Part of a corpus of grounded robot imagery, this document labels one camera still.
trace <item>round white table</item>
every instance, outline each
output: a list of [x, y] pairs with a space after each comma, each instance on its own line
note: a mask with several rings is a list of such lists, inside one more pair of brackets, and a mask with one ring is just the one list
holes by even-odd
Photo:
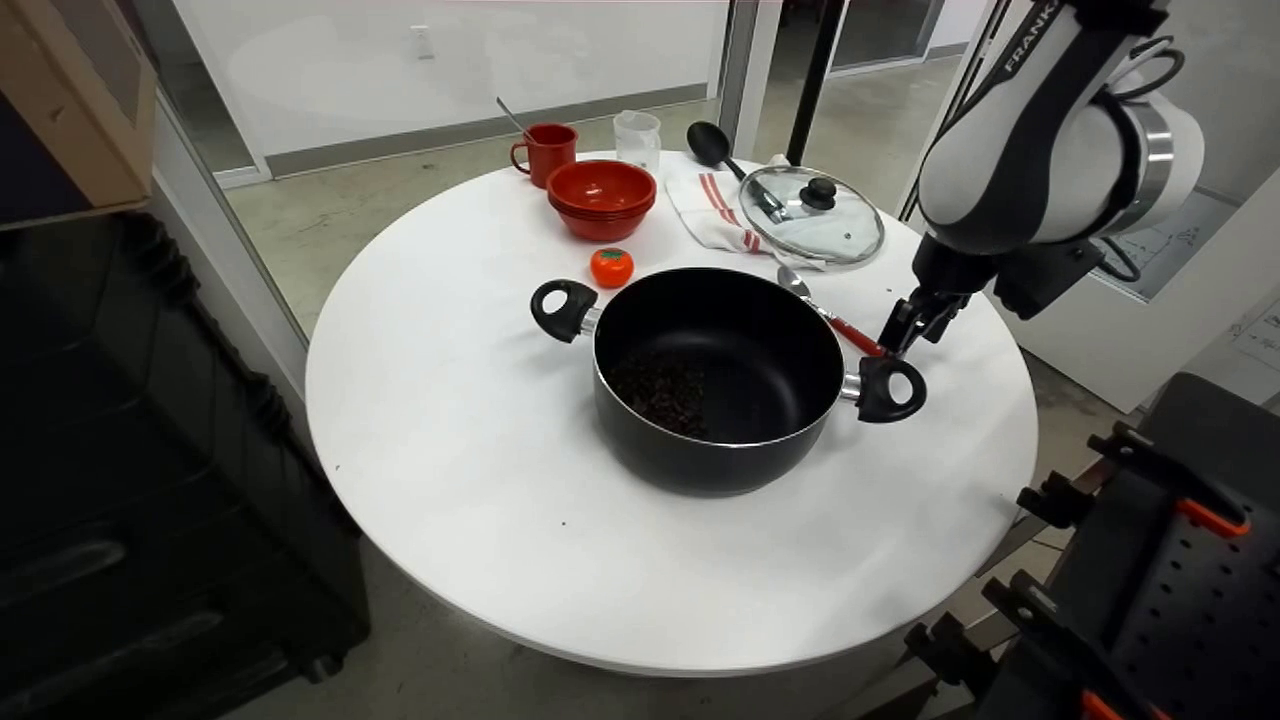
[[[810, 276], [882, 332], [914, 294], [917, 237]], [[771, 276], [688, 242], [668, 197], [624, 248], [635, 276], [686, 266]], [[334, 287], [309, 357], [309, 425], [370, 542], [497, 632], [641, 676], [746, 676], [868, 643], [956, 594], [1032, 482], [1029, 369], [983, 295], [914, 349], [927, 409], [828, 416], [787, 475], [728, 501], [629, 475], [592, 425], [592, 345], [550, 339], [535, 285], [589, 276], [520, 171], [475, 175], [385, 230]]]

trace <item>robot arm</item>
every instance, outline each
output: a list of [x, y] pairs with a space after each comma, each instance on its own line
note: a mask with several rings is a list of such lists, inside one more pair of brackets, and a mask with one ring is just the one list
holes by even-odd
[[1032, 3], [921, 169], [934, 234], [914, 266], [921, 287], [888, 316], [885, 349], [942, 339], [990, 279], [1011, 311], [1038, 316], [1095, 266], [1090, 237], [1192, 191], [1196, 120], [1144, 90], [1117, 93], [1137, 58], [1169, 54], [1149, 41], [1159, 26], [1165, 0]]

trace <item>black pot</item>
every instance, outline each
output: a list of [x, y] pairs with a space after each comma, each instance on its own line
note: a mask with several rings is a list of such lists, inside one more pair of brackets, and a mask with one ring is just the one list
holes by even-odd
[[598, 311], [598, 294], [550, 279], [531, 321], [573, 345], [598, 332], [598, 403], [616, 456], [681, 491], [746, 491], [787, 474], [820, 436], [833, 403], [855, 393], [868, 425], [907, 419], [924, 377], [898, 357], [863, 357], [846, 377], [833, 328], [779, 285], [681, 269], [655, 271]]

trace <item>pot handle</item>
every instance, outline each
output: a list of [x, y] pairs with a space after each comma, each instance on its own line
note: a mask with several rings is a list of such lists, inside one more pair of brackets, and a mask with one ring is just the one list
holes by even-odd
[[[888, 386], [891, 377], [903, 377], [914, 397], [907, 401], [891, 401]], [[924, 377], [900, 359], [900, 357], [863, 357], [862, 359], [862, 393], [855, 393], [855, 416], [863, 425], [898, 425], [898, 419], [907, 419], [924, 409], [927, 401], [927, 386]]]
[[585, 332], [589, 311], [598, 308], [598, 294], [576, 279], [550, 279], [531, 294], [530, 311], [531, 321], [558, 337], [561, 345], [573, 345]]

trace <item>red bowl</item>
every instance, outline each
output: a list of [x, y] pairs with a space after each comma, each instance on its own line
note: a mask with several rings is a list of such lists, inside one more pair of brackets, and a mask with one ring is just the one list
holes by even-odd
[[550, 202], [561, 213], [567, 237], [589, 245], [612, 245], [641, 230], [655, 202], [655, 183], [643, 169], [621, 160], [563, 166], [550, 175]]

